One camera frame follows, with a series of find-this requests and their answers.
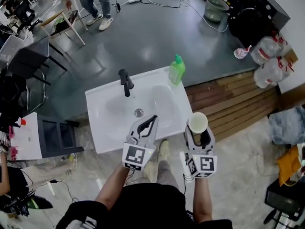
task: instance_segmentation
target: white paper cup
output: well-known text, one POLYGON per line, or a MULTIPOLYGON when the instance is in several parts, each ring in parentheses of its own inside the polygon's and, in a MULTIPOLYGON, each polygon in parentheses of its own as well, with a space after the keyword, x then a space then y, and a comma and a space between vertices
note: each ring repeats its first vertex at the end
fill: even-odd
POLYGON ((208 127, 208 118, 201 112, 196 112, 191 115, 187 122, 190 130, 195 134, 204 132, 208 127))

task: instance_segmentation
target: bottle cap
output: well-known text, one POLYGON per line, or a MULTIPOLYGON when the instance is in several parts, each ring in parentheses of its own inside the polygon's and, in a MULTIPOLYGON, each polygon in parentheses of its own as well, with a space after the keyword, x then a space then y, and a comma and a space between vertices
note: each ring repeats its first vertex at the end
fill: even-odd
POLYGON ((176 63, 182 63, 182 58, 176 54, 176 63))

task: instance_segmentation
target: sink drain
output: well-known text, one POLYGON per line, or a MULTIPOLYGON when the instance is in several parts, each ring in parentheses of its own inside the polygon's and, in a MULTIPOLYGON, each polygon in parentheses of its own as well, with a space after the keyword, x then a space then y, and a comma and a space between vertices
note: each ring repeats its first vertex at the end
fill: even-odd
POLYGON ((138 118, 142 117, 143 114, 144 114, 143 109, 136 109, 136 110, 134 111, 134 115, 135 115, 136 117, 138 117, 138 118))

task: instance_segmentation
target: plastic bottle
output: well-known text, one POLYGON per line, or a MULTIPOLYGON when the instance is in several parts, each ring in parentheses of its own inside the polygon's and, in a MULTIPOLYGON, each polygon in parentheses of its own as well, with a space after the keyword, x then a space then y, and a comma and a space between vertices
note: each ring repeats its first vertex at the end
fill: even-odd
POLYGON ((263 65, 274 56, 279 56, 284 49, 284 39, 279 35, 265 36, 250 52, 253 60, 258 65, 263 65))
POLYGON ((282 57, 269 60, 259 67, 254 73, 254 81, 260 88, 266 88, 268 85, 276 86, 290 74, 291 64, 282 57))
POLYGON ((176 54, 176 61, 172 62, 170 65, 169 79, 175 85, 178 85, 181 78, 185 72, 185 65, 182 58, 176 54))

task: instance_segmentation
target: wooden pallet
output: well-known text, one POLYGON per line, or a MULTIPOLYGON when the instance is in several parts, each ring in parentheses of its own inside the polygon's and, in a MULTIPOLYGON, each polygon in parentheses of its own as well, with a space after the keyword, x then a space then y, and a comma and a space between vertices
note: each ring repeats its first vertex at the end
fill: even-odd
MULTIPOLYGON (((253 71, 186 87, 193 112, 204 113, 216 141, 229 137, 278 107, 275 88, 260 89, 253 71)), ((200 136, 195 137, 199 143, 200 136)))

